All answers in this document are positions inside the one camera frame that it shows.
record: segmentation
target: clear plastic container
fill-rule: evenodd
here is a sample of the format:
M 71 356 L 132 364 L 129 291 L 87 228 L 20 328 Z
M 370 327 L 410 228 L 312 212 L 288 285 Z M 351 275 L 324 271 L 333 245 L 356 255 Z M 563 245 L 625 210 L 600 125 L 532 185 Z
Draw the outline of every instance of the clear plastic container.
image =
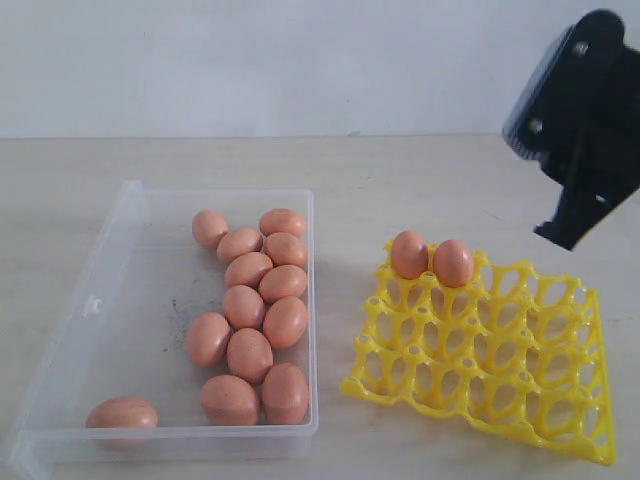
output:
M 191 236 L 199 210 L 224 213 L 231 227 L 257 227 L 266 211 L 306 215 L 310 322 L 297 345 L 276 352 L 307 375 L 311 406 L 300 425 L 211 426 L 203 383 L 226 367 L 193 366 L 184 340 L 190 322 L 220 311 L 226 287 L 215 254 Z M 125 182 L 105 222 L 68 313 L 3 447 L 26 479 L 50 480 L 56 463 L 213 458 L 286 458 L 303 453 L 318 428 L 313 272 L 313 196 L 307 190 L 149 190 Z M 86 429 L 90 410 L 120 395 L 150 400 L 156 429 Z M 96 439 L 146 439 L 107 450 Z

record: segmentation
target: wall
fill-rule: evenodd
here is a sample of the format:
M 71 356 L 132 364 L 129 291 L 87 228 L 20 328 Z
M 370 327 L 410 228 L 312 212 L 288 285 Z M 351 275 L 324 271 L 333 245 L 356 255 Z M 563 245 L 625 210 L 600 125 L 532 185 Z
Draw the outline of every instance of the wall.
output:
M 637 0 L 6 0 L 0 137 L 498 132 L 546 46 Z

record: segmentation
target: yellow egg tray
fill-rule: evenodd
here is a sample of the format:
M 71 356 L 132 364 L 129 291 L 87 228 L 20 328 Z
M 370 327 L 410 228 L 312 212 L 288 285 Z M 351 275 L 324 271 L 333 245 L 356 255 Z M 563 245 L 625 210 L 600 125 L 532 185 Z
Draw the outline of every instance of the yellow egg tray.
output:
M 342 392 L 615 463 L 597 291 L 570 275 L 542 276 L 528 260 L 497 266 L 483 251 L 474 259 L 471 282 L 452 289 L 430 271 L 399 277 L 387 253 Z

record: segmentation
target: table surface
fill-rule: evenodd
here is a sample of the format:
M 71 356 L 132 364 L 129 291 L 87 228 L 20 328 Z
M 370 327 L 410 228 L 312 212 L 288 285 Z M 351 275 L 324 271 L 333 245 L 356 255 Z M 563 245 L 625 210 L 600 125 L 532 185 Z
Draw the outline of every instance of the table surface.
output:
M 637 195 L 574 252 L 534 235 L 560 187 L 496 136 L 0 141 L 0 440 L 124 180 L 150 188 L 305 187 L 316 205 L 320 429 L 304 457 L 60 468 L 59 478 L 632 478 L 640 470 Z M 600 291 L 618 462 L 602 467 L 338 390 L 382 247 L 413 229 Z

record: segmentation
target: brown egg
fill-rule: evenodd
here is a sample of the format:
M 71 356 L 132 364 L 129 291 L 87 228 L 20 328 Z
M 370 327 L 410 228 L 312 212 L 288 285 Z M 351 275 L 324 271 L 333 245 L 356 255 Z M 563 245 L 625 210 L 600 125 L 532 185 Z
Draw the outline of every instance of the brown egg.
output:
M 189 327 L 187 353 L 198 367 L 213 367 L 224 358 L 230 338 L 231 327 L 222 315 L 203 313 Z
M 251 252 L 236 258 L 224 273 L 228 287 L 246 285 L 258 288 L 262 278 L 273 268 L 273 262 L 264 253 Z
M 264 320 L 264 300 L 246 285 L 236 285 L 222 297 L 222 309 L 235 328 L 260 328 Z
M 307 328 L 309 312 L 297 297 L 285 297 L 271 305 L 264 317 L 262 331 L 271 348 L 287 348 L 295 345 Z
M 466 285 L 475 268 L 473 252 L 458 240 L 447 240 L 433 254 L 433 272 L 440 283 L 450 288 Z
M 280 265 L 270 270 L 258 287 L 267 303 L 274 303 L 284 297 L 299 297 L 306 289 L 307 274 L 295 265 Z
M 264 247 L 275 266 L 307 266 L 307 246 L 295 235 L 286 232 L 272 233 L 265 240 Z
M 289 208 L 276 208 L 260 218 L 260 230 L 266 236 L 276 232 L 287 232 L 301 237 L 307 230 L 307 220 Z
M 240 255 L 259 252 L 262 249 L 262 235 L 259 231 L 243 227 L 227 233 L 218 244 L 218 258 L 224 263 L 231 263 Z
M 260 399 L 247 382 L 233 375 L 218 375 L 200 391 L 202 409 L 215 425 L 255 425 L 260 420 Z
M 406 230 L 393 240 L 391 267 L 402 278 L 413 280 L 427 271 L 429 252 L 427 244 L 416 232 Z
M 227 221 L 214 210 L 198 212 L 191 222 L 193 238 L 205 248 L 217 248 L 228 231 Z
M 158 411 L 151 402 L 139 397 L 116 397 L 102 402 L 91 410 L 85 422 L 86 428 L 155 428 Z M 145 439 L 95 440 L 106 448 L 131 448 L 141 445 Z
M 295 425 L 309 406 L 309 386 L 302 371 L 291 363 L 274 366 L 262 385 L 262 404 L 273 425 Z
M 273 366 L 271 345 L 258 330 L 240 329 L 229 340 L 227 364 L 232 374 L 251 385 L 260 385 Z

